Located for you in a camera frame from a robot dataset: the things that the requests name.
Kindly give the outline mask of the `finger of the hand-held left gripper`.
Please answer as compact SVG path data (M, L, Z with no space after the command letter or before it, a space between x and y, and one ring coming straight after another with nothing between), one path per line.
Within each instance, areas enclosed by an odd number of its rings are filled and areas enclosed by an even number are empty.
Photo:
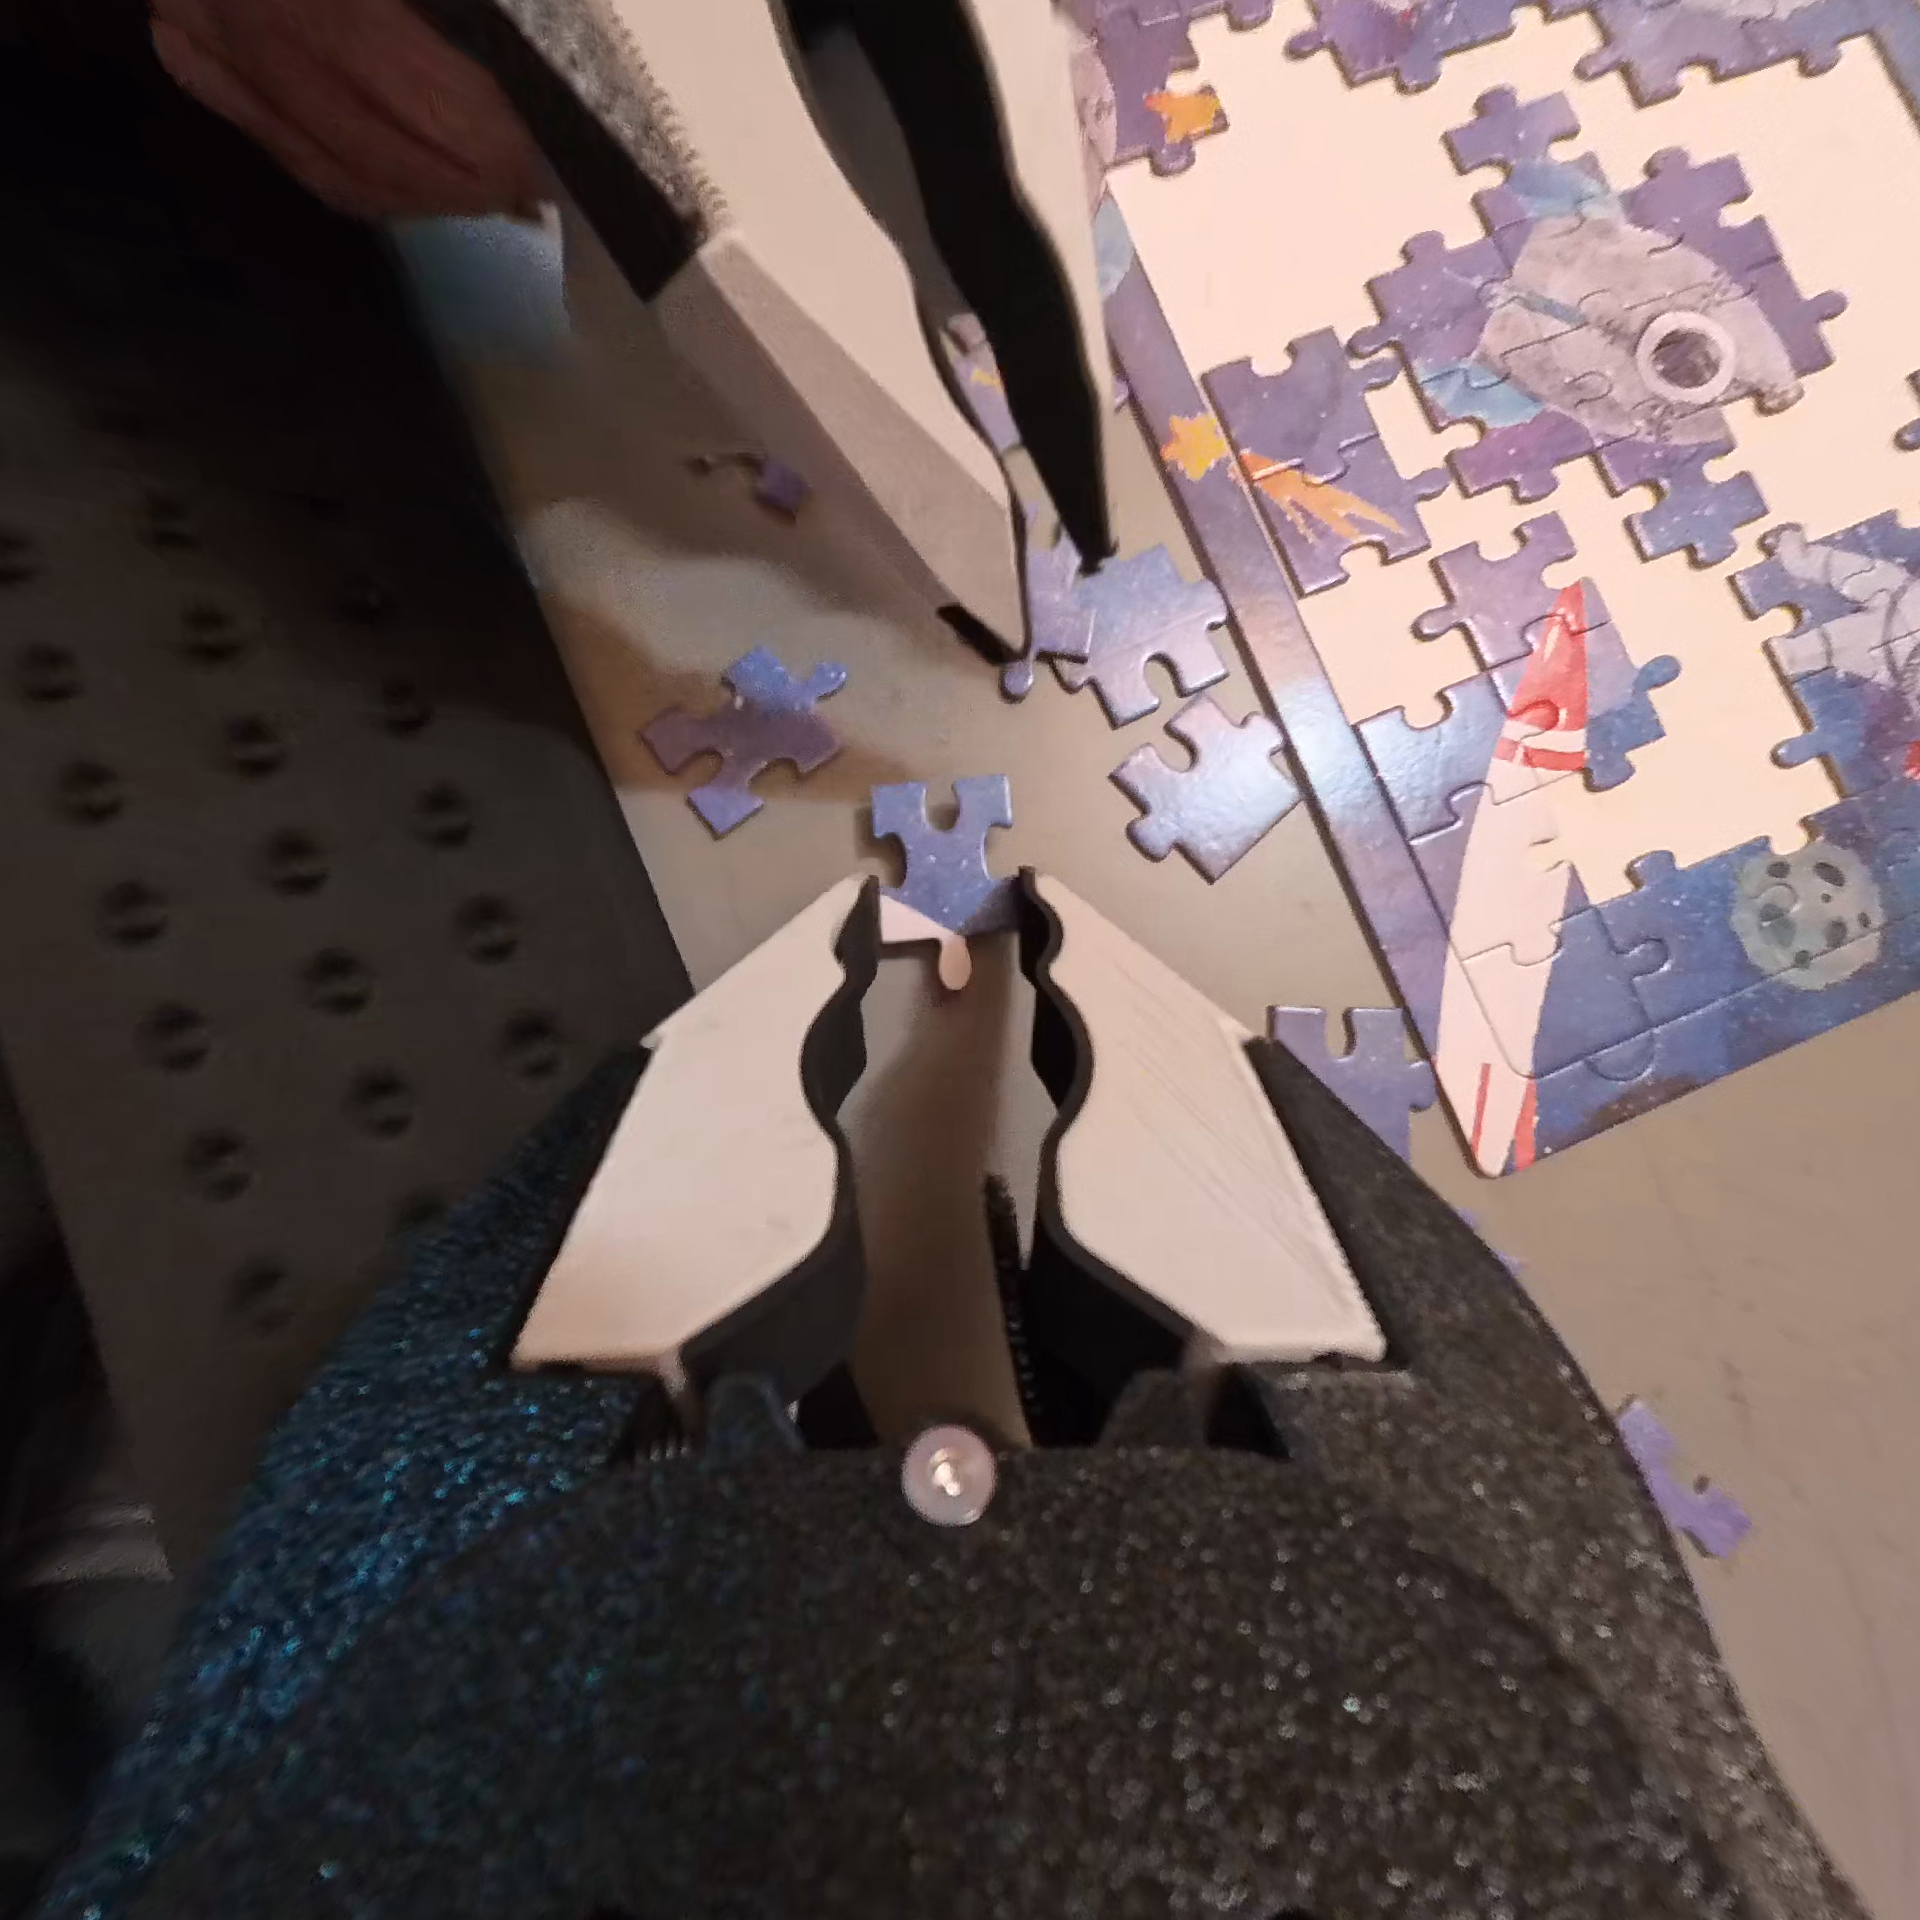
M689 167L667 345L995 660L1026 636L1015 495L953 396L897 240L843 166L774 4L618 2L616 50Z
M794 2L809 108L902 254L925 333L971 318L1082 564L1115 552L1112 359L1055 4Z

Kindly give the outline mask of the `grey desk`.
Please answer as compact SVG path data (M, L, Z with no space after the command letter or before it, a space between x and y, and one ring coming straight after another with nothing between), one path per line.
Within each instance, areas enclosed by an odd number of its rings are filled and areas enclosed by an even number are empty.
M853 867L901 873L870 791L1005 774L999 873L1055 875L1253 1029L1318 1006L1333 1043L1391 990L1309 805L1224 879L1130 843L1110 780L1150 722L1112 729L1043 672L1026 699L902 591L813 497L768 509L740 440L590 237L561 219L395 230L593 747L693 984L703 988ZM706 707L767 644L834 660L843 751L754 780L714 836L639 729ZM1051 1103L1029 1062L1034 997L1009 934L946 994L928 948L881 964L870 1067L849 1109L870 1292L857 1378L884 1430L954 1406L1015 1422L995 1332L982 1181L1030 1224ZM1747 1711L1874 1916L1917 1916L1917 1008L1899 1002L1518 1178L1466 1162L1448 1118L1410 1119L1413 1163L1549 1314L1608 1407L1641 1398L1682 1477L1735 1496L1730 1556L1682 1557Z

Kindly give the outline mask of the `puzzle pieces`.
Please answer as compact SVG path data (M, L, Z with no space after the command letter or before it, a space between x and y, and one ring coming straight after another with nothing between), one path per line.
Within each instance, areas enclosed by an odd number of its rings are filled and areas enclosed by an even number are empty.
M770 644L758 642L718 672L721 687L708 705L676 699L652 714L637 736L667 774L681 774L698 759L712 761L684 799L708 831L723 837L762 808L760 776L785 764L804 777L844 750L823 705L849 681L844 662L823 660L797 669ZM1433 1102L1433 1074L1405 1058L1399 1013L1361 1010L1356 1052L1328 1058L1328 1064L1381 1138L1406 1153L1410 1114ZM1676 1531L1711 1557L1729 1557L1745 1543L1753 1520L1740 1500L1713 1480L1681 1477L1675 1435L1650 1403L1641 1398L1625 1401L1614 1428L1649 1496Z

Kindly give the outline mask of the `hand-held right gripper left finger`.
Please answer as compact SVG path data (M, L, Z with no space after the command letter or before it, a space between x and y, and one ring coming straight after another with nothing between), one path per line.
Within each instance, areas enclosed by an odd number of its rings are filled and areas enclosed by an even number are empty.
M698 1424L721 1379L794 1407L844 1365L866 1255L840 1115L876 971L879 881L855 873L660 1020L514 1335L519 1373L648 1379Z

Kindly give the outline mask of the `blue jigsaw puzzle piece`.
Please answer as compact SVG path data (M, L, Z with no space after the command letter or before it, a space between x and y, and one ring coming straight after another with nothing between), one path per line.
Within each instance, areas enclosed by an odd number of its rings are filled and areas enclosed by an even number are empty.
M1115 729L1161 710L1149 672L1163 665L1175 689L1193 697L1224 684L1229 603L1207 577L1188 577L1157 544L1110 560L1069 590L1071 647L1053 651L1059 684L1092 692Z
M1017 883L997 875L989 846L997 830L1013 828L1015 805L1005 774L953 781L954 820L938 825L928 814L920 780L876 783L870 814L876 840L894 840L902 875L879 892L882 950L933 948L934 973L949 994L972 980L972 938L1011 932L1017 923Z

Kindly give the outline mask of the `person's left hand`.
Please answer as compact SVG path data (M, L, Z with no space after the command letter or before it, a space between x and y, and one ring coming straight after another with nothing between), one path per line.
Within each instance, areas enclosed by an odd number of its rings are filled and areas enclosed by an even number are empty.
M493 74L405 2L155 2L156 60L327 206L534 219L556 179Z

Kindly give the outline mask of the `space puzzle board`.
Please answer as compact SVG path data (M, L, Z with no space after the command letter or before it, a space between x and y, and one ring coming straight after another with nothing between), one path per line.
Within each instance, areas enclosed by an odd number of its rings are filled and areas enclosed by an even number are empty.
M1110 335L1488 1178L1917 994L1917 4L1069 4Z

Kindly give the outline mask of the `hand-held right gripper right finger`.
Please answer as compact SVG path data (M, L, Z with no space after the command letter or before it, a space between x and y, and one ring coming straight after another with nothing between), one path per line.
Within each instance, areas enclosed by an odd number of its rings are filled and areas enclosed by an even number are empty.
M1053 1108L1022 1268L1034 1440L1092 1443L1146 1378L1383 1363L1255 1031L1043 872L1022 976Z

